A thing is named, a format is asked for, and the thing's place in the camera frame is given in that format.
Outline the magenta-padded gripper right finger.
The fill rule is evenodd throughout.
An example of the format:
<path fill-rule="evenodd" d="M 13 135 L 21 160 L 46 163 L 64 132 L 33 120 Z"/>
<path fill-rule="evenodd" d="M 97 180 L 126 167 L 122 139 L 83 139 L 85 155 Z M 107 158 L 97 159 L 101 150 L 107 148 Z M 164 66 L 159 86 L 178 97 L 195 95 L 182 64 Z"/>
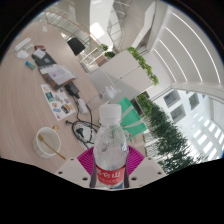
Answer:
<path fill-rule="evenodd" d="M 163 169 L 152 157 L 144 157 L 137 149 L 129 147 L 124 177 L 126 189 L 143 187 L 165 176 Z"/>

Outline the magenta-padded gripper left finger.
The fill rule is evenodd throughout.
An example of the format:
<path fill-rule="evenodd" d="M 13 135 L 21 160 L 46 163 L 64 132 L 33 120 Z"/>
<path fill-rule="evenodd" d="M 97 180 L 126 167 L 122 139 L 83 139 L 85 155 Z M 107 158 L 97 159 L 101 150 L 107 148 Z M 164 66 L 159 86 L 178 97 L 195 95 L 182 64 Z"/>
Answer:
<path fill-rule="evenodd" d="M 56 175 L 81 187 L 89 188 L 93 172 L 93 148 L 89 148 L 77 158 L 69 158 L 56 171 Z"/>

